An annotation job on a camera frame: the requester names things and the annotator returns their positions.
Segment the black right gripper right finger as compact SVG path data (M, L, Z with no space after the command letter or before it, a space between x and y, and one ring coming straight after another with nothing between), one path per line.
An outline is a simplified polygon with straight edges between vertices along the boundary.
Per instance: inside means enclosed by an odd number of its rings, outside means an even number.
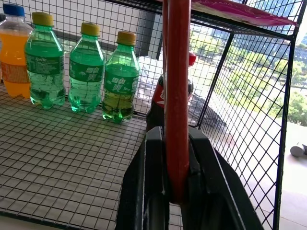
M234 169L196 128L189 128L184 230L264 230Z

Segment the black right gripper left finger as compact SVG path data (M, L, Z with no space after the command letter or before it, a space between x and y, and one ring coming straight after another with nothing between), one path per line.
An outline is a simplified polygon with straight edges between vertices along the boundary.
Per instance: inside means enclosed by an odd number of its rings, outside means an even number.
M160 126L146 132L124 174L115 230L169 230L169 186Z

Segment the red bottle opener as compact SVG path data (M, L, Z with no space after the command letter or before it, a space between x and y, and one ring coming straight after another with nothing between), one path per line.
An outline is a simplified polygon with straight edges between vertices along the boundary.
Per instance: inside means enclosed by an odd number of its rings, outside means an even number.
M163 0L165 147L171 202L185 201L189 170L188 67L191 0Z

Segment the cola bottle red cap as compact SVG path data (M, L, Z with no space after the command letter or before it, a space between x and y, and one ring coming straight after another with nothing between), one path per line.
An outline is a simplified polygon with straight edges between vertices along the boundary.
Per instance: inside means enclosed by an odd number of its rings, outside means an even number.
M196 57L197 56L194 53L189 51L188 99L191 97L194 90L190 69L196 62ZM164 75L166 75L166 73L160 76L152 97L151 108L146 116L146 131L149 131L154 127L164 128Z

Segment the green Sprite bottle yellowish liquid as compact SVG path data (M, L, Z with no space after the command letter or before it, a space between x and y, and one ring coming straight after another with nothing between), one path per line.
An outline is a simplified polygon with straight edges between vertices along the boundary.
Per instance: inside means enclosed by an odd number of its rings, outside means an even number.
M117 44L105 66L102 110L104 119L119 124L133 115L140 67L134 52L136 34L119 31Z

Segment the green Sprite bottle Chinese label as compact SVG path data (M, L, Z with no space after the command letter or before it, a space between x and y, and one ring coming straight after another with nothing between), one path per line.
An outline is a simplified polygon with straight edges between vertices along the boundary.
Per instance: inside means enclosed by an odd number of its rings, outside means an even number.
M97 24L83 22L81 35L70 52L68 98L72 111L92 113L101 101L106 57L98 42Z

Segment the green Sprite bottle English label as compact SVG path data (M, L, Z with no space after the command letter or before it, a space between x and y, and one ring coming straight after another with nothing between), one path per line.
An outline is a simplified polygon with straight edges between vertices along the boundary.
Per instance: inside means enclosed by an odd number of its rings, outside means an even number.
M53 17L33 12L34 29L24 48L32 104L45 109L65 103L64 49L53 31Z

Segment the orange soda bottle blue cap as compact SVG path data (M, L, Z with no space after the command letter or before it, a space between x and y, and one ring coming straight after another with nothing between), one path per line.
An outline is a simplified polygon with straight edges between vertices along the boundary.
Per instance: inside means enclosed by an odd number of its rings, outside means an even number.
M2 79L11 97L30 97L30 81L24 54L32 27L25 22L22 6L3 4L5 20L0 22L0 65Z

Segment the grey cylindrical object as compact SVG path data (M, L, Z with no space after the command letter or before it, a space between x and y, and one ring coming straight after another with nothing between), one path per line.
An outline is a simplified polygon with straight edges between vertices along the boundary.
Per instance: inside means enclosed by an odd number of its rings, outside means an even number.
M298 158L307 155L307 145L298 143L290 148L290 153L292 156Z

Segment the pink snack bag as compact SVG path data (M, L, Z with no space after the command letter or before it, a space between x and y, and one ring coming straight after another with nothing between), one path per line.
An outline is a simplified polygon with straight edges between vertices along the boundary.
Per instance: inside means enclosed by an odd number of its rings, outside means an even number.
M193 10L231 19L254 26L282 26L298 24L285 17L276 16L242 3L230 0L191 0Z

